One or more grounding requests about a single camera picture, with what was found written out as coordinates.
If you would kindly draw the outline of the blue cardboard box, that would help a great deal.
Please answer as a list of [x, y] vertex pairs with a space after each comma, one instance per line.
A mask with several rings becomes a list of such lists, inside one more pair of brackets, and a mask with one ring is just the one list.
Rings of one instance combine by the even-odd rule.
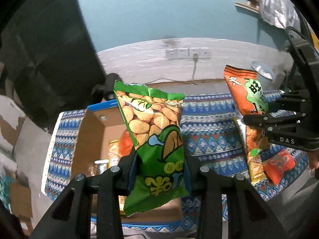
[[[79, 173], [91, 176], [89, 167], [96, 160], [108, 158], [109, 142], [119, 139], [125, 130], [126, 126], [116, 100], [88, 106], [75, 144], [71, 178]], [[185, 231], [186, 222], [188, 220], [182, 212], [181, 199], [122, 219], [123, 227], [148, 232]]]

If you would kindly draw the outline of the orange black-top snack bag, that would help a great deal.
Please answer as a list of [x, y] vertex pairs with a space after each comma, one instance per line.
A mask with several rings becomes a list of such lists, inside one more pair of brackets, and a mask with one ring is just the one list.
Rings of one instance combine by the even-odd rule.
[[131, 140], [131, 136], [129, 131], [123, 132], [119, 141], [118, 141], [118, 153], [120, 157], [124, 157], [130, 154], [131, 149], [133, 148], [134, 144]]

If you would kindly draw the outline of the yellow long chips pack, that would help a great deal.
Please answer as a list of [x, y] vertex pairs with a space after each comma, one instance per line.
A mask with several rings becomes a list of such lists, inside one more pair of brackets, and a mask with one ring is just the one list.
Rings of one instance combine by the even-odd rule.
[[117, 166], [122, 155], [119, 153], [119, 141], [112, 140], [108, 146], [108, 167]]

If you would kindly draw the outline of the wooden window ledge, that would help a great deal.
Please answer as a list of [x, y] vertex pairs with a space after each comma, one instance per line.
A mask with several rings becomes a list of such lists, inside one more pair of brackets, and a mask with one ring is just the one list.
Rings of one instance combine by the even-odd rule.
[[259, 13], [259, 10], [256, 9], [255, 7], [251, 7], [250, 5], [240, 3], [240, 2], [235, 2], [235, 6], [238, 8], [246, 9], [248, 11], [254, 12], [254, 13]]

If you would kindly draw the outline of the silver foil snack pack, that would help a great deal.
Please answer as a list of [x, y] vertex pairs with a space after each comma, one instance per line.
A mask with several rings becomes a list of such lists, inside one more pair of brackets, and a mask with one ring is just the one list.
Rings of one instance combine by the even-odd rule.
[[95, 174], [100, 175], [108, 169], [109, 160], [108, 159], [96, 160], [94, 164], [95, 164]]

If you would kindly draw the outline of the yellow cracker stick pack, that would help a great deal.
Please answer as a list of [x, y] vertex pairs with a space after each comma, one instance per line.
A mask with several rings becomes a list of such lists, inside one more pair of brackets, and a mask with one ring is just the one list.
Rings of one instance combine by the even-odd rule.
[[269, 142], [267, 137], [263, 135], [261, 128], [247, 126], [241, 118], [237, 118], [236, 123], [243, 140], [250, 182], [254, 186], [267, 178], [263, 170], [260, 153], [269, 149]]

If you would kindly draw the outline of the black hanging fabric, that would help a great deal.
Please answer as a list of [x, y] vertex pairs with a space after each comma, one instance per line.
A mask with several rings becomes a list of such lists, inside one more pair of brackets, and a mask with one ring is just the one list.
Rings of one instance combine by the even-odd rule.
[[1, 0], [1, 63], [1, 82], [12, 82], [42, 129], [103, 99], [105, 75], [78, 0]]

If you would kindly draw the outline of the white wall socket strip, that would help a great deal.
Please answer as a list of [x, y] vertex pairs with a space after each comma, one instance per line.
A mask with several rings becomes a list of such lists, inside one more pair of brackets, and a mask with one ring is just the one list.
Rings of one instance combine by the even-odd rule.
[[173, 59], [190, 59], [190, 58], [210, 58], [211, 51], [209, 48], [171, 48], [165, 50], [165, 57], [168, 60]]

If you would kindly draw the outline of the orange green Wangwang bag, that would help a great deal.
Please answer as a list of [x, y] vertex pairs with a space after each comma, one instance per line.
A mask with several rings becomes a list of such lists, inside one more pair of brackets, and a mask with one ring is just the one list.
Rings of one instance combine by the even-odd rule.
[[257, 80], [257, 72], [227, 65], [223, 75], [243, 116], [268, 112], [268, 103], [264, 97], [261, 83]]

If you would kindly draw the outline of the green peanut snack bag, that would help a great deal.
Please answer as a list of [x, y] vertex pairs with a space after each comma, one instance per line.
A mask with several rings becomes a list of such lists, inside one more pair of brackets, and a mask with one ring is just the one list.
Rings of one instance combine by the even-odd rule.
[[187, 195], [180, 129], [183, 93], [166, 93], [141, 84], [115, 81], [114, 93], [140, 160], [124, 213], [131, 216]]

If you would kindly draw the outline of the light blue waste bin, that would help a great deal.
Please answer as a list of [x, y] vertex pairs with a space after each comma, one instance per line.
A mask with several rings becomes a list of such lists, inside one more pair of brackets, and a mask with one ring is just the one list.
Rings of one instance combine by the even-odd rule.
[[273, 80], [275, 79], [274, 72], [265, 64], [258, 61], [251, 63], [251, 68], [257, 72], [257, 80], [261, 83], [264, 90], [270, 90]]

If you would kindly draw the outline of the silver foil curtain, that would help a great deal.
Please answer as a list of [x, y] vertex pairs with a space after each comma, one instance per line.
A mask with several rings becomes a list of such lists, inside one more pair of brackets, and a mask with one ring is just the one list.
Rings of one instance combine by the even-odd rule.
[[301, 30], [300, 18], [290, 0], [260, 0], [259, 14], [262, 20], [279, 29], [291, 26]]

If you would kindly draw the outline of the red round-logo snack bag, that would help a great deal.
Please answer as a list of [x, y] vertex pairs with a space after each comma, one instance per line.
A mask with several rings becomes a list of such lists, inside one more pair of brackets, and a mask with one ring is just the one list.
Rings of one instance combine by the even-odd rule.
[[296, 166], [291, 154], [283, 149], [263, 163], [263, 170], [271, 181], [278, 185], [283, 178], [284, 173]]

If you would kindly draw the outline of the patterned blue tablecloth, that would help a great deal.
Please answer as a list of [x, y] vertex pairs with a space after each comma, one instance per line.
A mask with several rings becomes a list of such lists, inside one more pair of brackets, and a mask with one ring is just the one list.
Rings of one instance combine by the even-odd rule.
[[[80, 124], [86, 109], [60, 113], [46, 156], [41, 191], [57, 199], [70, 182], [71, 165]], [[248, 176], [241, 133], [235, 123], [235, 104], [230, 94], [187, 96], [181, 117], [181, 130], [192, 156], [216, 173]], [[183, 197], [182, 212], [186, 230], [196, 229], [200, 211], [198, 197]]]

